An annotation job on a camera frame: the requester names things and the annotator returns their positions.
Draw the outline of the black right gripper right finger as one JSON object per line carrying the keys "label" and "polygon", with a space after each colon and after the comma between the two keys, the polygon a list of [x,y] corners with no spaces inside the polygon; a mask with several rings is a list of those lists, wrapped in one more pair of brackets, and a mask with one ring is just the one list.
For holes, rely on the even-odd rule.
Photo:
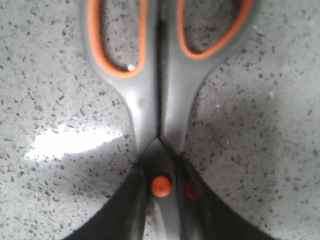
{"label": "black right gripper right finger", "polygon": [[189,160],[179,155],[175,165],[182,239],[273,239],[224,203],[204,182]]}

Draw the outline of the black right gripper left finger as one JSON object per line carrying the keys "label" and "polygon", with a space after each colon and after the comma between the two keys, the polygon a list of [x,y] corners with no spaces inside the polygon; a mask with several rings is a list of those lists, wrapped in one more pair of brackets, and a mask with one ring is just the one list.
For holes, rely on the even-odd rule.
{"label": "black right gripper left finger", "polygon": [[147,180],[143,165],[135,163],[110,200],[67,240],[141,240],[144,235]]}

